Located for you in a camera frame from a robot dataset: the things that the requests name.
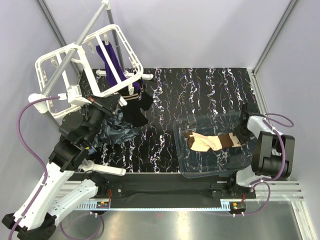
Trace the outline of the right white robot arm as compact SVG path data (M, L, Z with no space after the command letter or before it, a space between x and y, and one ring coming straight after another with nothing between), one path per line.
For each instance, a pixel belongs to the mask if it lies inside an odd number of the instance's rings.
M239 124L232 133L242 145L252 138L256 138L257 142L251 165L237 171L230 178L227 192L232 198L236 199L253 191L259 183L285 179L292 173L295 138L281 133L270 122L287 128L292 128L294 123L278 113L274 116L286 119L289 124L281 123L270 116L270 113L258 113L252 103L245 103L241 107Z

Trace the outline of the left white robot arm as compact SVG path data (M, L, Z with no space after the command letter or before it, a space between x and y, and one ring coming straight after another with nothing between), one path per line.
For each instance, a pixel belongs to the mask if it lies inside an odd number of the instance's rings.
M43 168L43 175L24 204L14 213L6 214L2 223L10 229L8 238L17 233L20 240L48 240L62 220L81 203L89 198L103 198L108 194L109 181L103 173L124 176L123 168L95 164L87 160L89 149L97 135L101 124L115 114L120 94L107 97L90 96L86 99L89 112L83 116L80 112L68 113L59 127L59 142L44 161L27 145L21 133L21 118L31 106L42 113L49 110L43 96L27 104L16 120L16 131L20 142L24 145ZM56 196L70 177L78 170L88 171L82 183L60 200Z

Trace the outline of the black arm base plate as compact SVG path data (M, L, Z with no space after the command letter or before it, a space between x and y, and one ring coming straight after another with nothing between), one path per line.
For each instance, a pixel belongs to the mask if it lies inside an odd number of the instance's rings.
M186 178L180 173L127 173L104 177L114 209L214 208L222 199L256 198L254 191L232 186L230 178L218 175Z

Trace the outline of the white plastic clip hanger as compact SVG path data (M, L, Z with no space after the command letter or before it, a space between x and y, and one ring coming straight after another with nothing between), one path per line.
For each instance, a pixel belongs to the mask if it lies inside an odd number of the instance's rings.
M120 75L117 73L116 67L112 63L111 58L107 55L107 50L105 49L105 47L103 45L102 39L106 39L107 33L110 31L115 31L116 36L119 37L120 42L124 45L124 47L128 53L128 58L131 62L131 65L132 65L133 69L135 70L135 73L125 74L125 77L126 77L125 80L120 79ZM144 69L143 69L143 65L139 61L137 55L134 53L132 47L130 46L129 42L127 41L127 39L126 39L124 33L122 32L122 30L120 29L120 27L116 24L109 24L109 25L87 35L84 39L84 43L89 45L92 43L93 40L97 41L98 46L102 50L103 56L107 60L107 63L109 64L110 69L115 76L115 79L116 79L115 86L112 86L107 90L101 91L100 88L98 87L97 82L96 82L94 72L90 66L88 59L87 59L86 52L83 49L83 45L76 44L76 43L68 44L64 47L57 49L57 50L54 50L54 51L49 52L45 55L42 55L35 62L35 70L37 73L37 79L38 79L38 83L39 83L40 93L30 94L28 97L28 101L30 103L32 103L34 101L43 100L43 99L47 98L46 102L40 102L40 103L35 104L35 107L39 113L45 114L45 113L49 112L55 119L61 119L64 116L66 116L67 114L78 111L81 109L82 106L86 105L86 104L84 104L84 105L80 106L80 105L73 105L73 104L69 103L70 106L67 107L66 109L63 109L57 113L53 113L51 111L51 108L53 107L53 105L51 104L52 99L50 97L47 97L46 94L43 92L45 90L45 87L48 87L49 83L51 81L46 79L45 72L42 70L42 63L46 60L52 59L56 62L56 67L59 68L62 66L63 61L66 59L65 57L62 58L61 54L68 54L71 50L75 50L75 53L76 53L76 55L78 55L78 58L72 57L70 61L72 63L82 65L82 68L84 70L84 73L87 77L87 80L89 82L89 86L90 86L91 91L94 96L104 98L104 97L107 97L107 96L110 96L110 95L117 93L119 90L121 90L123 88L127 88L130 94L134 93L133 84L143 78ZM58 99L60 101L67 100L67 102L68 102L67 89L69 88L70 85L75 85L75 84L71 84L69 82L66 70L63 70L62 73L59 73L58 77L63 79L64 85L66 88L66 93L59 93Z

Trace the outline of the black striped sock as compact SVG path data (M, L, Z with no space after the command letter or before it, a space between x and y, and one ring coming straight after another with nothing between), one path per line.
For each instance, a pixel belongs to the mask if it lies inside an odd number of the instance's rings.
M146 86L144 84L139 90L138 103L139 107L144 111L148 111L153 104L153 97L146 92Z
M142 114L139 94L122 95L127 105L121 107L123 118L126 122L131 123L133 127L142 127L148 123L148 119Z

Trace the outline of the brown striped sock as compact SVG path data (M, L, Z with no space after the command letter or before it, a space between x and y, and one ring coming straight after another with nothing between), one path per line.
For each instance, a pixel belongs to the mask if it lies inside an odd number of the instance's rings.
M195 133L195 132L187 132L185 134L185 137L187 138L187 144L188 144L188 139L192 133ZM222 144L222 149L238 148L238 147L241 147L244 145L244 144L240 144L238 138L232 132L226 133L226 134L221 134L221 135L216 135L216 136L218 136L218 138Z

